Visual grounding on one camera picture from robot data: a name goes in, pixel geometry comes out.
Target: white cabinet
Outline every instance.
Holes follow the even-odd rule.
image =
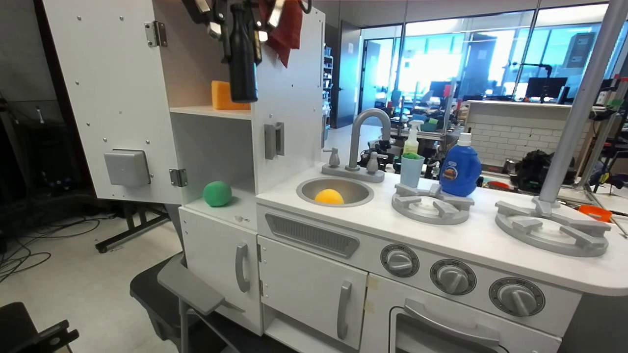
[[[219,311],[262,333],[256,231],[228,221],[230,215],[246,217],[238,209],[183,205],[183,244],[189,268],[226,297]]]
[[[260,234],[262,301],[360,348],[368,272]]]
[[[323,11],[305,13],[289,66],[264,44],[252,109],[222,111],[211,101],[211,81],[230,78],[222,42],[181,0],[46,0],[46,9],[99,197],[187,203],[217,178],[256,193],[315,164]],[[154,21],[168,42],[152,44]],[[268,158],[266,125],[279,121],[285,154]],[[107,154],[120,150],[140,150],[150,181],[111,180]]]

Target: gray floor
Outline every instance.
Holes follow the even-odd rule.
[[[60,232],[79,232],[93,225]],[[32,250],[50,250],[54,256],[0,282],[0,305],[24,301],[38,329],[69,319],[81,333],[71,344],[77,353],[175,353],[175,344],[154,333],[146,309],[130,295],[138,272],[181,250],[173,223],[105,254],[95,248],[95,242],[122,229],[122,219],[103,219],[87,234],[32,242]]]

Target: play kitchen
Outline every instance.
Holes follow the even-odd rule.
[[[242,25],[258,13],[246,3],[232,7],[238,30],[262,34]],[[287,60],[246,40],[248,80],[232,81],[232,97],[250,105],[222,109],[209,80],[238,78],[222,58],[244,56],[224,56],[217,7],[193,21],[179,0],[46,1],[99,195],[181,203],[183,270],[203,282],[183,301],[213,301],[209,311],[307,353],[554,353],[586,295],[628,295],[619,229],[554,205],[568,164],[554,164],[536,201],[474,189],[480,160],[464,146],[440,180],[409,172],[423,162],[413,142],[403,178],[358,166],[362,121],[376,115],[389,134],[379,109],[356,119],[350,160],[321,162],[327,15],[277,3],[297,3],[283,13],[303,21],[301,48]],[[613,1],[584,85],[601,76],[627,9]],[[582,95],[574,121],[591,105]]]

